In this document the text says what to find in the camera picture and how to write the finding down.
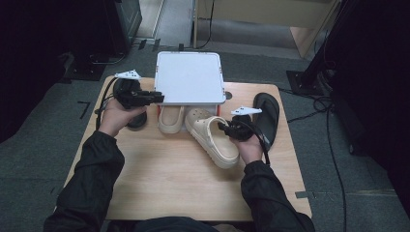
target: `black jacket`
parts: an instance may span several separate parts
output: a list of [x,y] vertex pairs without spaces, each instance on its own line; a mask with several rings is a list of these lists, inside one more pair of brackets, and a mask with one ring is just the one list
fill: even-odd
[[[100,231],[113,186],[124,166],[116,139],[95,131],[84,143],[74,175],[57,199],[44,231]],[[314,231],[306,215],[297,213],[272,169],[262,161],[245,167],[242,195],[251,208],[257,231]],[[137,231],[216,231],[189,217],[161,217],[141,221]]]

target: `person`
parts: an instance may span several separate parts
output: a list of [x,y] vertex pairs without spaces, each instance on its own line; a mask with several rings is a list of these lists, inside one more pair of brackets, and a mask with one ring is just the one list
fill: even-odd
[[[44,231],[100,231],[112,197],[113,186],[124,165],[124,156],[114,138],[146,106],[125,109],[108,102],[98,130],[84,142],[73,177],[57,198],[54,213],[44,222]],[[274,171],[262,161],[262,149],[254,135],[237,146],[246,164],[242,195],[251,209],[257,231],[314,231],[310,218],[298,213],[287,200]],[[190,217],[160,217],[139,221],[132,231],[218,231]]]

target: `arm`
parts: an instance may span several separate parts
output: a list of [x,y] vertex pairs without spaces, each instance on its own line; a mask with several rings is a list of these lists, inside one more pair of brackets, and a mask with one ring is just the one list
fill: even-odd
[[58,196],[54,213],[45,220],[44,231],[100,231],[124,166],[114,136],[145,110],[125,110],[116,100],[108,103],[99,131],[84,143],[73,177]]
[[280,180],[263,163],[258,139],[253,136],[245,142],[231,141],[247,165],[241,189],[257,231],[314,231],[310,218],[295,211]]

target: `desk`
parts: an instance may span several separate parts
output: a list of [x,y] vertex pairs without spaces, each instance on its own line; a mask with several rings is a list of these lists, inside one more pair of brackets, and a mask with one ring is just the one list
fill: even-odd
[[[100,98],[108,77],[102,87]],[[154,89],[154,78],[140,80],[143,90]],[[270,93],[280,104],[278,134],[269,156],[286,195],[297,211],[311,217],[306,198],[295,192],[305,191],[278,88],[268,84],[225,83],[233,98],[220,107],[220,116],[232,118],[230,111],[252,106],[259,92]],[[107,219],[148,219],[186,216],[197,220],[251,221],[250,209],[241,195],[240,182],[245,164],[220,169],[199,143],[187,132],[161,133],[157,128],[157,106],[148,106],[147,124],[138,131],[122,129],[117,144],[125,156],[124,169],[115,186]],[[82,143],[95,130],[92,115],[73,161],[67,182],[81,155]]]
[[[193,47],[199,18],[210,18],[212,0],[195,0]],[[214,19],[289,26],[302,57],[308,54],[339,0],[216,0]]]

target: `white lid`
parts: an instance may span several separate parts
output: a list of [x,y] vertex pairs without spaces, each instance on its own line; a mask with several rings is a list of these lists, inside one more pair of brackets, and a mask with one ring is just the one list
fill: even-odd
[[160,52],[155,91],[165,95],[163,105],[224,103],[220,56],[212,52]]

